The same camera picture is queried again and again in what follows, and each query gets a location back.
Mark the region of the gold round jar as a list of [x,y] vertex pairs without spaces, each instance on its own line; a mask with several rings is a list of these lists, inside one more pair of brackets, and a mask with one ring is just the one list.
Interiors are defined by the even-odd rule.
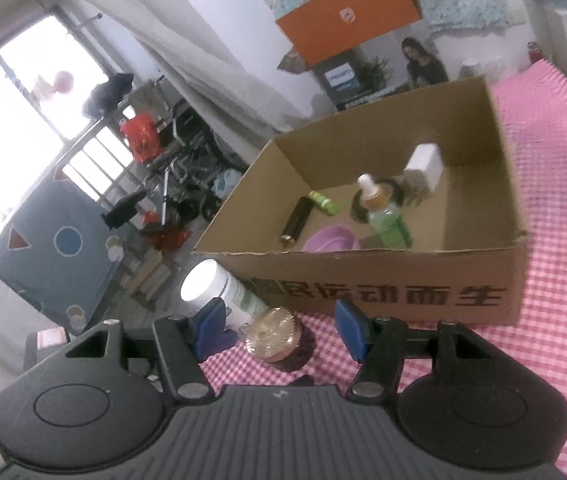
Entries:
[[279,363],[297,350],[302,334],[302,323],[291,310],[271,308],[248,326],[244,346],[256,359]]

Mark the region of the black cylinder flashlight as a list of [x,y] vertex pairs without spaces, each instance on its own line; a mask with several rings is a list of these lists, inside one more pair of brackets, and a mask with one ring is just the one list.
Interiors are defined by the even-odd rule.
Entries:
[[299,240],[314,208],[314,202],[308,196],[303,196],[297,201],[280,235],[280,242],[283,247],[291,247]]

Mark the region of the white round lid bottle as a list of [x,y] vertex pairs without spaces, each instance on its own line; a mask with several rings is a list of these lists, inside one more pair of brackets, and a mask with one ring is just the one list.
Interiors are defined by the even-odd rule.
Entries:
[[201,310],[210,300],[221,299],[225,304],[226,327],[239,333],[269,309],[262,299],[214,259],[202,260],[190,270],[181,284],[180,298],[195,311]]

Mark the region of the pink plastic bowl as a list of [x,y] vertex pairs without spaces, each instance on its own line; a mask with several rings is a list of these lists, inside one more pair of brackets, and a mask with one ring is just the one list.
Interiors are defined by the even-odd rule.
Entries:
[[303,252],[347,252],[361,249],[361,242],[347,226],[327,226],[306,240]]

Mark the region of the small green tube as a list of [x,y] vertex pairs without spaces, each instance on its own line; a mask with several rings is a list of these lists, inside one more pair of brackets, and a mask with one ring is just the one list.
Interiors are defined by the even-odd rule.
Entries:
[[323,193],[311,191],[308,193],[308,198],[313,202],[318,210],[328,216],[335,216],[341,210],[337,202],[334,202],[334,200],[331,200],[331,198]]

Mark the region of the brown cardboard box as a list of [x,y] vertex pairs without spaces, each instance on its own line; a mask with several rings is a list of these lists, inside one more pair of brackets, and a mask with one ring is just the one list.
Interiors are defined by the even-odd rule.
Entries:
[[462,79],[271,140],[196,251],[266,304],[518,322],[529,230],[491,89]]

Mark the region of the folded metal walker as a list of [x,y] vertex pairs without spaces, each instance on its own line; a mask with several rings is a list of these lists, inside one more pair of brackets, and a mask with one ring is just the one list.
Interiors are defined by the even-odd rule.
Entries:
[[210,222],[248,165],[223,148],[216,133],[188,104],[180,102],[157,126],[163,152],[146,164],[146,189],[161,198],[161,222]]

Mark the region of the blue shapes play mat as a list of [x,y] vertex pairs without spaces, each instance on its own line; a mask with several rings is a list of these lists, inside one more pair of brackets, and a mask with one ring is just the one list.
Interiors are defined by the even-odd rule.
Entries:
[[124,258],[102,214],[58,169],[29,193],[0,234],[0,280],[73,334],[87,327]]

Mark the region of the white cube charger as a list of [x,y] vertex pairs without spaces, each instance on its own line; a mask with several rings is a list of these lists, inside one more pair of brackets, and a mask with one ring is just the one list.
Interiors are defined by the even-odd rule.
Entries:
[[416,146],[403,171],[404,182],[418,196],[432,194],[439,185],[444,163],[439,147],[435,143]]

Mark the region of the pink checkered tablecloth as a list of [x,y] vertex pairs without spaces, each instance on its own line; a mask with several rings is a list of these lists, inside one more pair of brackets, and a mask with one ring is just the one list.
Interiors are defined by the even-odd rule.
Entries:
[[[440,149],[434,193],[405,208],[407,252],[349,212],[362,174]],[[473,325],[567,398],[567,77],[539,62],[390,96],[271,140],[195,247],[266,304]],[[559,458],[567,474],[567,443]]]

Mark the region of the red plastic bag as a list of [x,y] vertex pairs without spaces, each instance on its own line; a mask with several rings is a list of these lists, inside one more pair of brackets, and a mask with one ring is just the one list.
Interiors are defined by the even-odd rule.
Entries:
[[120,125],[120,132],[123,133],[137,164],[149,164],[163,153],[155,122],[148,113],[124,120]]

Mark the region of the philips box with woman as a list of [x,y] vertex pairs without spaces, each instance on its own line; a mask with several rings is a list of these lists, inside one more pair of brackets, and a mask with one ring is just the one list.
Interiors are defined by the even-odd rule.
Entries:
[[311,68],[337,110],[451,81],[439,56],[413,36],[386,34]]

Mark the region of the white curtain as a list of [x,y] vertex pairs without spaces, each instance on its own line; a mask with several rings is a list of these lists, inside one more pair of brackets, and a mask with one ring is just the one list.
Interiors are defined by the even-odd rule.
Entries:
[[280,133],[308,123],[289,100],[250,74],[188,0],[82,0],[125,27],[229,148],[254,162]]

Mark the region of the orange cardboard box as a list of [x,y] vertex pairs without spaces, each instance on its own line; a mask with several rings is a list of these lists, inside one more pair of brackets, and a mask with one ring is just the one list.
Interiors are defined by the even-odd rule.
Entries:
[[313,67],[421,18],[413,0],[311,0],[277,24]]

